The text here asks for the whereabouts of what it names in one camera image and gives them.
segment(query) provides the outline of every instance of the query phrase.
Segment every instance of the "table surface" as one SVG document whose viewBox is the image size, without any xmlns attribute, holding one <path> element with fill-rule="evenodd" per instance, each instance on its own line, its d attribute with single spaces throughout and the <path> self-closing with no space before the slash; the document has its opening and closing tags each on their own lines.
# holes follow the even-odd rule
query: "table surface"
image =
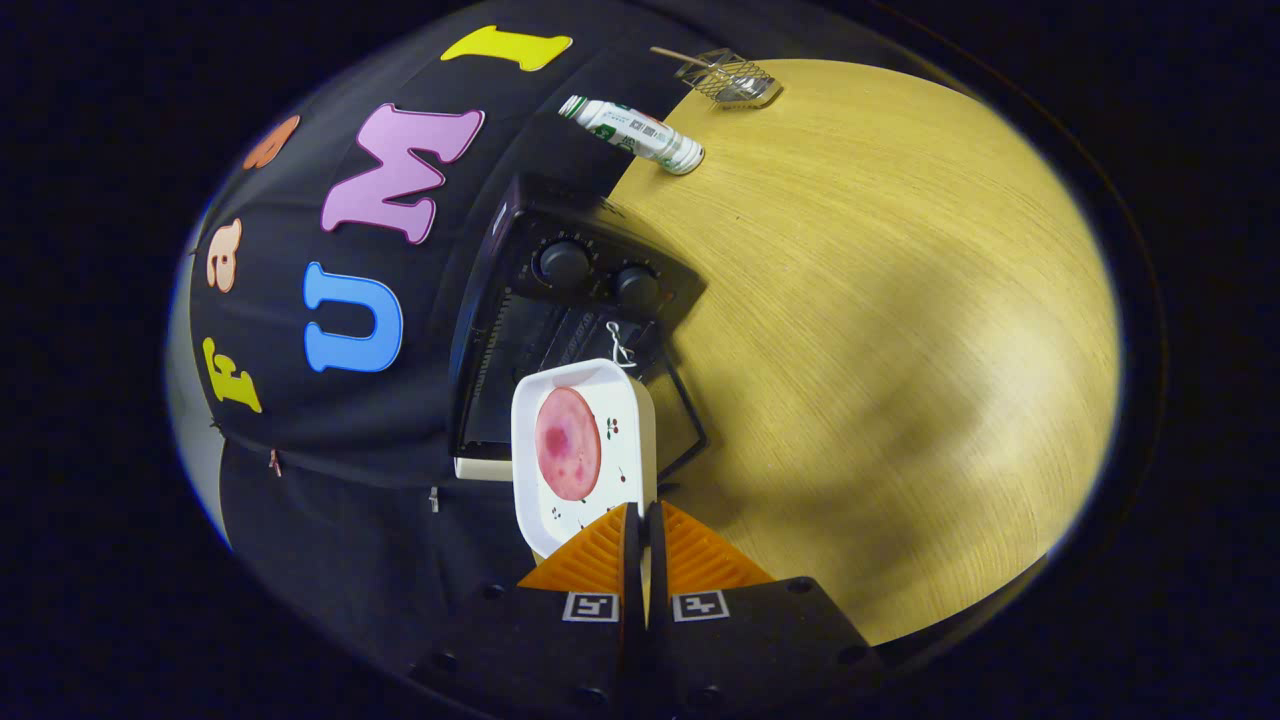
<svg viewBox="0 0 1280 720">
<path fill-rule="evenodd" d="M 611 195 L 708 283 L 673 345 L 712 445 L 667 500 L 882 643 L 1069 528 L 1111 438 L 1115 302 L 1080 210 L 996 113 L 879 68 L 760 65 L 773 105 L 690 92 L 666 120 L 701 167 L 636 159 Z"/>
</svg>

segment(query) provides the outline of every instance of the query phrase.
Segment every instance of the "black knob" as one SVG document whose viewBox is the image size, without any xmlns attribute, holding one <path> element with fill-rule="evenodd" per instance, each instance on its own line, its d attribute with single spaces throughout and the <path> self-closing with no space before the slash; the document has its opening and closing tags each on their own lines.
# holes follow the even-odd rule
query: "black knob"
<svg viewBox="0 0 1280 720">
<path fill-rule="evenodd" d="M 658 301 L 658 279 L 648 268 L 627 268 L 618 273 L 614 291 L 626 307 L 650 307 Z"/>
<path fill-rule="evenodd" d="M 552 287 L 572 290 L 582 284 L 590 272 L 586 251 L 568 241 L 557 242 L 538 256 L 538 273 Z"/>
</svg>

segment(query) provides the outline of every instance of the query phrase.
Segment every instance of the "pink letter m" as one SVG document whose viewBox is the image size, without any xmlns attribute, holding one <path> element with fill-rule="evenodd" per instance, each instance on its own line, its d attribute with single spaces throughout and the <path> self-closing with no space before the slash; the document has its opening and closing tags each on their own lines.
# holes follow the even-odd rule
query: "pink letter m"
<svg viewBox="0 0 1280 720">
<path fill-rule="evenodd" d="M 410 150 L 434 152 L 442 163 L 452 163 L 471 145 L 484 111 L 461 115 L 410 113 L 387 102 L 379 106 L 356 136 L 356 142 L 381 165 L 333 186 L 320 211 L 320 225 L 333 232 L 340 223 L 364 223 L 398 229 L 404 240 L 417 245 L 431 232 L 435 201 L 413 205 L 392 199 L 444 184 L 444 176 Z"/>
</svg>

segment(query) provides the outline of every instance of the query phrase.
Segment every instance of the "black toaster oven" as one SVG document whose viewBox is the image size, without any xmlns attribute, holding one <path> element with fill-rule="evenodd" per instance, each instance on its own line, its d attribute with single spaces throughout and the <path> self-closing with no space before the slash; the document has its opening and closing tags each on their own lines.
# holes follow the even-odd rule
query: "black toaster oven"
<svg viewBox="0 0 1280 720">
<path fill-rule="evenodd" d="M 650 237 L 654 231 L 640 218 L 594 193 L 532 174 L 512 182 L 476 255 L 453 336 L 456 465 L 457 459 L 509 461 L 516 383 L 549 368 L 614 357 L 611 323 L 631 351 L 635 366 L 627 373 L 641 382 L 669 373 L 700 438 L 691 452 L 705 445 L 666 343 L 704 284 L 652 247 Z"/>
</svg>

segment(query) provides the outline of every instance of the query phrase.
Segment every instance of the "pink round object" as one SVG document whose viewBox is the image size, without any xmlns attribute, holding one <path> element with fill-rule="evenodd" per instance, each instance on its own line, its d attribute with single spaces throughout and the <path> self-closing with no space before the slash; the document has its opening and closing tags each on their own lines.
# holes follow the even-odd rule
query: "pink round object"
<svg viewBox="0 0 1280 720">
<path fill-rule="evenodd" d="M 558 387 L 538 410 L 534 425 L 538 469 L 552 492 L 563 500 L 582 500 L 600 477 L 600 430 L 582 396 Z"/>
</svg>

